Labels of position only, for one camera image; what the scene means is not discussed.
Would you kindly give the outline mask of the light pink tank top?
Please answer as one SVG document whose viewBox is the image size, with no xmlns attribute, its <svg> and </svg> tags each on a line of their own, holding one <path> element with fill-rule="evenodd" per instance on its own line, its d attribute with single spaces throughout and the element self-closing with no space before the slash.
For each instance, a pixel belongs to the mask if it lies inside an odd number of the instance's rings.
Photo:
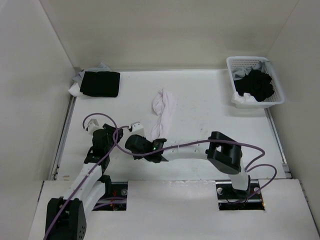
<svg viewBox="0 0 320 240">
<path fill-rule="evenodd" d="M 158 91 L 151 104 L 158 117 L 150 133 L 152 140 L 167 137 L 177 105 L 178 99 L 172 92 L 164 88 Z"/>
</svg>

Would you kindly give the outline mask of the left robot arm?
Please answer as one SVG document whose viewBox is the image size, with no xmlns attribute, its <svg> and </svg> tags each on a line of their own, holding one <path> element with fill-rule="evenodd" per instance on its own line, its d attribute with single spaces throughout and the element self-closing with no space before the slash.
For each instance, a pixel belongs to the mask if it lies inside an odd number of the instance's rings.
<svg viewBox="0 0 320 240">
<path fill-rule="evenodd" d="M 46 207 L 45 240 L 82 240 L 87 231 L 87 217 L 99 199 L 112 195 L 112 182 L 105 171 L 110 153 L 123 136 L 122 128 L 105 124 L 92 127 L 92 146 L 82 169 L 72 185 Z"/>
</svg>

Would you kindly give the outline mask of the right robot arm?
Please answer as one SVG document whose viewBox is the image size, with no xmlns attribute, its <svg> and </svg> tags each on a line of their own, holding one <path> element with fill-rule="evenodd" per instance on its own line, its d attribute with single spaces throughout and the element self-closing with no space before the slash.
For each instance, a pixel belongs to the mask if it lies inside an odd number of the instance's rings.
<svg viewBox="0 0 320 240">
<path fill-rule="evenodd" d="M 135 160 L 144 158 L 152 163 L 179 159 L 207 160 L 218 171 L 228 175 L 231 190 L 237 199 L 247 198 L 251 178 L 243 166 L 242 147 L 233 144 L 233 139 L 218 131 L 213 131 L 208 139 L 211 142 L 189 144 L 165 138 L 149 141 L 143 136 L 133 134 L 124 146 L 133 154 Z"/>
</svg>

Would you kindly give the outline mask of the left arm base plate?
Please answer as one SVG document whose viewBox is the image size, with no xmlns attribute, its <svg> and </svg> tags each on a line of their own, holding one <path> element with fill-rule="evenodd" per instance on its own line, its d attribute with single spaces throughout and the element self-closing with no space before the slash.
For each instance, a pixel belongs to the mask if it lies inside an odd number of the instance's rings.
<svg viewBox="0 0 320 240">
<path fill-rule="evenodd" d="M 93 211 L 125 211 L 127 209 L 128 183 L 112 183 L 95 204 Z"/>
</svg>

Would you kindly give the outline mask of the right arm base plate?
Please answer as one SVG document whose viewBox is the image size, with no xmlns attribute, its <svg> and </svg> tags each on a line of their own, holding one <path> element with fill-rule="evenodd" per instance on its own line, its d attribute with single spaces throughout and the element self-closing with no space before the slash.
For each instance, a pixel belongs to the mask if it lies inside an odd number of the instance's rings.
<svg viewBox="0 0 320 240">
<path fill-rule="evenodd" d="M 217 181 L 215 186 L 220 211 L 265 210 L 262 194 L 259 192 L 251 196 L 260 188 L 257 180 L 254 180 L 246 191 L 234 189 L 230 181 Z"/>
</svg>

